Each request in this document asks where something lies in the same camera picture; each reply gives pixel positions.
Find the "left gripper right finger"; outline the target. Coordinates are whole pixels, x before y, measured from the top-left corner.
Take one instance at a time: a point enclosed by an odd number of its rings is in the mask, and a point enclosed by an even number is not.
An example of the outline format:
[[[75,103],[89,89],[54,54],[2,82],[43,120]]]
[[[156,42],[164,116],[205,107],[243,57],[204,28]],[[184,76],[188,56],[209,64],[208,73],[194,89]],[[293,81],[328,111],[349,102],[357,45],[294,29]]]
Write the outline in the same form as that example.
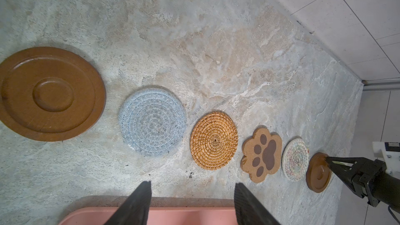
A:
[[[242,183],[235,184],[234,208],[238,225],[280,225]]]

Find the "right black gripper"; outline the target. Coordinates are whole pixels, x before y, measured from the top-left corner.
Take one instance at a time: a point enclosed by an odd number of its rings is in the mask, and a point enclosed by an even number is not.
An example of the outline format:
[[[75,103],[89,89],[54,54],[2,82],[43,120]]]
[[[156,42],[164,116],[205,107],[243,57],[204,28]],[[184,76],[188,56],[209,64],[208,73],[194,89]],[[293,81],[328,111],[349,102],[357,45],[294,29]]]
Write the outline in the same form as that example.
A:
[[[329,169],[357,196],[366,197],[368,205],[384,203],[400,211],[400,180],[386,173],[386,163],[365,157],[331,157],[325,161]]]

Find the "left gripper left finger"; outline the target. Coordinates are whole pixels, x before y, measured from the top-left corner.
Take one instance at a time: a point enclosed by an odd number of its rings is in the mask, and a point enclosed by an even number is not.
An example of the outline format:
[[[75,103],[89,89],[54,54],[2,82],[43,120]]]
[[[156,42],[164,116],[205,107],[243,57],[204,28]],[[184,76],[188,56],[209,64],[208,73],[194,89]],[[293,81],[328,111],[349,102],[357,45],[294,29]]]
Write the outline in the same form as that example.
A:
[[[143,181],[104,225],[146,225],[151,199],[151,181]]]

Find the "dark wooden coaster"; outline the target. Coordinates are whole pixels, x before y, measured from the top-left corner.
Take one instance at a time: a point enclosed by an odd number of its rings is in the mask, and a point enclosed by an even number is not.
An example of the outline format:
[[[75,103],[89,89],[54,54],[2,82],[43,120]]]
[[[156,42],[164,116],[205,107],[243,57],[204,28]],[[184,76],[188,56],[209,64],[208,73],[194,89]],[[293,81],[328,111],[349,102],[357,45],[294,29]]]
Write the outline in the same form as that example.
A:
[[[32,140],[56,142],[90,129],[106,104],[99,72],[81,56],[35,47],[1,62],[1,122]]]
[[[325,153],[316,153],[309,161],[306,173],[306,183],[310,190],[321,193],[323,192],[331,179],[332,172],[328,167]]]

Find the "white multicolour woven coaster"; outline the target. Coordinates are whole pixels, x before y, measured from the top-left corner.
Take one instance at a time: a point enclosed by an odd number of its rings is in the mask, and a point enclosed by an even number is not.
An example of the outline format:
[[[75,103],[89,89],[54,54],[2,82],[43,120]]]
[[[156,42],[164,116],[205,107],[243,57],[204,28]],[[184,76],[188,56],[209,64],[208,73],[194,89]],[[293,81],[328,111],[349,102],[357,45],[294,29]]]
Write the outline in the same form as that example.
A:
[[[309,163],[309,148],[301,138],[290,141],[282,154],[282,170],[291,182],[297,182],[306,175]]]

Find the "cork paw coaster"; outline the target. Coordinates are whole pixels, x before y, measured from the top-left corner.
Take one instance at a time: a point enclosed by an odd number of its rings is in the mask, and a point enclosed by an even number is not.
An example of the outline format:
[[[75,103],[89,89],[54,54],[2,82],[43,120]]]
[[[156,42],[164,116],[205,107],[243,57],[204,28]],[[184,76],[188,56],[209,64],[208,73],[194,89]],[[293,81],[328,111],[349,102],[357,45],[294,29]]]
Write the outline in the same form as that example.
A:
[[[257,128],[243,143],[242,152],[241,169],[254,183],[261,183],[280,168],[282,139],[265,127]]]

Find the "rattan woven coaster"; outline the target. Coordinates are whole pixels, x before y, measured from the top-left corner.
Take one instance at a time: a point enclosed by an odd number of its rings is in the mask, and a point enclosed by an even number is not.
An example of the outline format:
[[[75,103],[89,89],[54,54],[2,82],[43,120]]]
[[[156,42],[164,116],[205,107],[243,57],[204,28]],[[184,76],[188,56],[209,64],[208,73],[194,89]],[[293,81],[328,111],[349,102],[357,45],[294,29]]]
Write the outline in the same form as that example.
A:
[[[194,161],[203,169],[217,170],[233,158],[239,142],[233,120],[222,111],[203,116],[194,126],[190,151]]]

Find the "blue woven coaster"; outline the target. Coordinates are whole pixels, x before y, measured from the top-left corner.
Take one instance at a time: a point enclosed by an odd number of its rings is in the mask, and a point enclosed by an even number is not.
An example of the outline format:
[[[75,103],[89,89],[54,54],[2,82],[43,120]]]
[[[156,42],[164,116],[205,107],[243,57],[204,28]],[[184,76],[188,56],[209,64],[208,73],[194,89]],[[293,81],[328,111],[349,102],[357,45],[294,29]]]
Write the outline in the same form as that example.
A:
[[[182,141],[186,112],[166,88],[145,87],[122,104],[118,121],[123,142],[143,156],[164,156]]]

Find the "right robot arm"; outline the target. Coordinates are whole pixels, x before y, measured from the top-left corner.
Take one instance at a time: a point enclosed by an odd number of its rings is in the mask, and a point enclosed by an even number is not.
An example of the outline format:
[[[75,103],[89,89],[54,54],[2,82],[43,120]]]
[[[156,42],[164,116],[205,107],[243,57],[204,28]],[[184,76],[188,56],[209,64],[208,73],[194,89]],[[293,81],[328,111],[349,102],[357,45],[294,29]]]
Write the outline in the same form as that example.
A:
[[[375,160],[364,157],[326,158],[329,169],[370,206],[381,202],[390,212],[400,212],[400,144],[399,142],[373,142]]]

